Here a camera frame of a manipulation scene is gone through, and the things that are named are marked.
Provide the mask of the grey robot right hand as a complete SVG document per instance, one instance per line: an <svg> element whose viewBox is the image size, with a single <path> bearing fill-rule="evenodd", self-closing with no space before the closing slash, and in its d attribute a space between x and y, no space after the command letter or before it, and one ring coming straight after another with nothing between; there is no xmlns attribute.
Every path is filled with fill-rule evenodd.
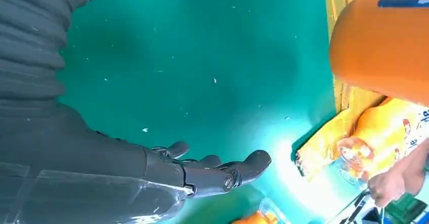
<svg viewBox="0 0 429 224"><path fill-rule="evenodd" d="M189 198L222 195L270 165L264 150L222 163L146 148L90 129L54 100L1 100L1 223L150 223Z"/></svg>

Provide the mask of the person's right hand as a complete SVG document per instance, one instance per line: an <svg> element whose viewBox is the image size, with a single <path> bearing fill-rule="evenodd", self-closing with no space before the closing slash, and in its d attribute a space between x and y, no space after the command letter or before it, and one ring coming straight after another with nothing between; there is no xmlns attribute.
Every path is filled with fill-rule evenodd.
<svg viewBox="0 0 429 224"><path fill-rule="evenodd" d="M425 139L388 171L372 177L368 189L375 205L384 208L406 193L417 195L426 179L427 160L428 139Z"/></svg>

